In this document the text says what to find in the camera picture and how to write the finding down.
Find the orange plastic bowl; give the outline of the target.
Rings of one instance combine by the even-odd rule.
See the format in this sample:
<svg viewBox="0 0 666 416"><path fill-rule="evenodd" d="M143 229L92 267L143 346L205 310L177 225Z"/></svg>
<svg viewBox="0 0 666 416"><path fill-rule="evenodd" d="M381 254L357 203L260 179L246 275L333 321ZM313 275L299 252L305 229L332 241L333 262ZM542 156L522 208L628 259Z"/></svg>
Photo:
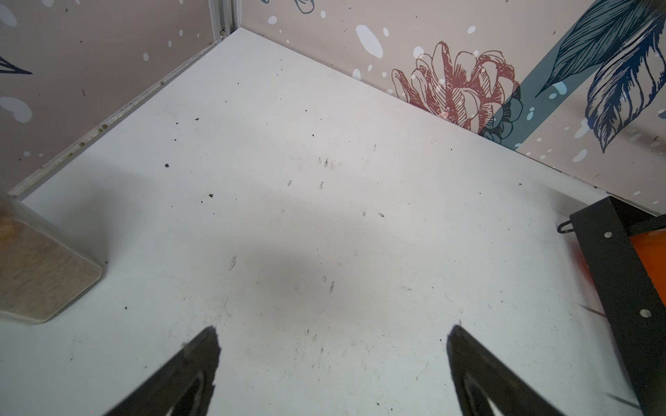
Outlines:
<svg viewBox="0 0 666 416"><path fill-rule="evenodd" d="M662 303L666 297L666 230L631 237L631 243Z"/></svg>

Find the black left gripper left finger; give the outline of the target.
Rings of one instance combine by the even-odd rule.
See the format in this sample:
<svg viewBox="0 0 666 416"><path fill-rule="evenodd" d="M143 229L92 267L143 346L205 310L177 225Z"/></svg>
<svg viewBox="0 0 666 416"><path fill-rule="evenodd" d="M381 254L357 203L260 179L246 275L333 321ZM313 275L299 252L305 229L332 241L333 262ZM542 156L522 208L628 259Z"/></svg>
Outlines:
<svg viewBox="0 0 666 416"><path fill-rule="evenodd" d="M206 415L221 348L216 329L204 328L109 415Z"/></svg>

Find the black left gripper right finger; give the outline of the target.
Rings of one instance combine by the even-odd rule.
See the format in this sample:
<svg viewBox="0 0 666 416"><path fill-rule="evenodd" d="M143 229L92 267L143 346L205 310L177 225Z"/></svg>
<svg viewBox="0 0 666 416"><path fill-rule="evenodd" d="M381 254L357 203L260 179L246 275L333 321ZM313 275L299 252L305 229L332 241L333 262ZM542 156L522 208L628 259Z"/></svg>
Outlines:
<svg viewBox="0 0 666 416"><path fill-rule="evenodd" d="M464 415L562 414L460 325L447 337L447 356Z"/></svg>

